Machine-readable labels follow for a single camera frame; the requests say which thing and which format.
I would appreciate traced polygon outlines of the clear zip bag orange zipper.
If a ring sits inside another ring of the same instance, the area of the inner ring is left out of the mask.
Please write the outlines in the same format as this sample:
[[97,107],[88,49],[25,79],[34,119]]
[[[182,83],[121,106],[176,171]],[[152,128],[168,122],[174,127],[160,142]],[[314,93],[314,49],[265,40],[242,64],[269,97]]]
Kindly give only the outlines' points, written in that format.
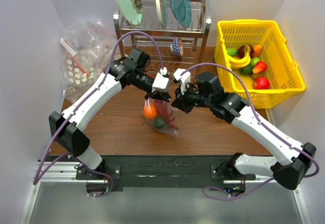
[[144,103],[143,115],[158,132],[178,137],[178,111],[178,109],[171,106],[171,103],[148,98]]

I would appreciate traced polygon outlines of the red toy lobster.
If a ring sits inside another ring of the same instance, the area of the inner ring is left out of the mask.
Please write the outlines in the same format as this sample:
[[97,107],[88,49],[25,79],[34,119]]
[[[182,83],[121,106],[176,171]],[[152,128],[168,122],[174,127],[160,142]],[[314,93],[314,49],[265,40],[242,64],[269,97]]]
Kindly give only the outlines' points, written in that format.
[[162,100],[154,100],[154,106],[157,110],[158,116],[164,118],[167,124],[165,128],[159,130],[169,130],[176,133],[179,130],[179,127],[174,123],[177,109],[173,108],[170,103]]

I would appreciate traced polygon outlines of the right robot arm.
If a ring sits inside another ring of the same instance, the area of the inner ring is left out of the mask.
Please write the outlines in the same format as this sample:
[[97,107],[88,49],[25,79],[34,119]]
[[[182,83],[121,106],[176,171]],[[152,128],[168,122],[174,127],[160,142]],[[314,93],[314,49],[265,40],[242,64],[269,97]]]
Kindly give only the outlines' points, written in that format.
[[262,175],[274,178],[281,186],[294,190],[311,166],[316,147],[302,144],[287,136],[253,110],[249,103],[236,93],[225,92],[216,75],[204,72],[190,81],[190,72],[178,69],[173,80],[179,85],[172,106],[189,113],[194,107],[208,108],[212,114],[246,132],[271,156],[252,156],[235,153],[222,163],[217,171],[237,180],[242,175]]

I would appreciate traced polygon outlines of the toy orange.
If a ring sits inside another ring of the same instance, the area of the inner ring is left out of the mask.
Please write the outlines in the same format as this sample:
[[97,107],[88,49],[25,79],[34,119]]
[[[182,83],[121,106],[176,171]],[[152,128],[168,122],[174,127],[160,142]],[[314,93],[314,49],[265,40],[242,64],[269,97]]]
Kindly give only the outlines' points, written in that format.
[[155,117],[157,117],[158,113],[157,113],[155,106],[152,104],[146,104],[144,106],[144,116],[147,119],[154,119]]

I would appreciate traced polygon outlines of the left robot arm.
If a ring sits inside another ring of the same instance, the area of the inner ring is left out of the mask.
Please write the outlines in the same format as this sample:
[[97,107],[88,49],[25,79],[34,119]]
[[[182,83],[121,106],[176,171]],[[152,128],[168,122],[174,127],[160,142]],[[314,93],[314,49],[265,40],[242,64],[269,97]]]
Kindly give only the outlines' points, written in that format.
[[83,132],[98,110],[130,85],[144,91],[146,98],[171,100],[167,68],[162,67],[152,78],[145,73],[150,61],[150,55],[134,48],[129,56],[111,61],[98,80],[73,105],[62,113],[53,112],[49,116],[53,140],[86,165],[87,173],[93,179],[104,176],[105,164]]

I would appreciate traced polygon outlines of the dark green toy avocado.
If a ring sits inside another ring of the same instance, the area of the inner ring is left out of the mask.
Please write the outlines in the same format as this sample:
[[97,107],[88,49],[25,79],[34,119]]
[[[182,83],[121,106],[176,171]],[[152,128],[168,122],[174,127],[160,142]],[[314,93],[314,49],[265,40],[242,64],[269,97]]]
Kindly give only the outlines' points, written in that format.
[[158,116],[158,117],[154,118],[153,126],[156,129],[163,129],[163,128],[165,128],[167,126],[167,124],[166,124],[166,121],[165,121],[164,118]]

